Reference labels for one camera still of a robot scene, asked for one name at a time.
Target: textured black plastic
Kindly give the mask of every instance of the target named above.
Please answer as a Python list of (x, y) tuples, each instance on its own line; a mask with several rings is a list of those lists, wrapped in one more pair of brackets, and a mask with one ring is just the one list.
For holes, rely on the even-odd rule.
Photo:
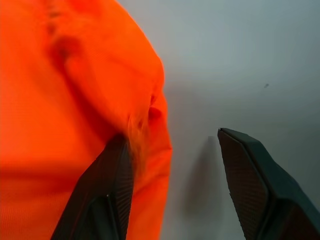
[(218, 131), (227, 182), (247, 240), (320, 240), (320, 213), (258, 140)]
[(133, 193), (126, 139), (115, 136), (79, 178), (52, 240), (125, 240)]

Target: black plastic piece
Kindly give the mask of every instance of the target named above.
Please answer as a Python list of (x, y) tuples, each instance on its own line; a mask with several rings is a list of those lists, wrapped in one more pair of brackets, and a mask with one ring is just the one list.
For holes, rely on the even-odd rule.
[(320, 213), (262, 143), (227, 128), (218, 138), (246, 240), (320, 240)]
[(117, 135), (79, 178), (52, 240), (125, 240), (133, 194), (127, 140)]

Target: black plastic object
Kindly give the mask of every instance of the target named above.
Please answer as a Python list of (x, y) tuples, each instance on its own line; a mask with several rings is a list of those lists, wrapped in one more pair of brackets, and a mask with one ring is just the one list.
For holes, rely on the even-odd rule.
[(262, 143), (227, 128), (218, 138), (246, 240), (320, 240), (320, 213)]
[(79, 178), (52, 240), (125, 240), (133, 194), (126, 139), (117, 135)]

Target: orange jacket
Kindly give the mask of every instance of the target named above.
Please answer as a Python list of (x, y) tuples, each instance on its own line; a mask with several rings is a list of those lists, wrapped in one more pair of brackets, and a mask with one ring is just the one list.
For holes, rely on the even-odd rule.
[(114, 0), (0, 2), (0, 239), (49, 239), (116, 133), (136, 172), (128, 240), (159, 238), (172, 148), (164, 72)]

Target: white wall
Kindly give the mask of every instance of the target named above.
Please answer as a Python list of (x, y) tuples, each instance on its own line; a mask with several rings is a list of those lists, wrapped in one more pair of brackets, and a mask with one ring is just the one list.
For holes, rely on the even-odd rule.
[(320, 208), (320, 1), (120, 2), (166, 72), (174, 152), (161, 239), (244, 239), (220, 127), (260, 140)]

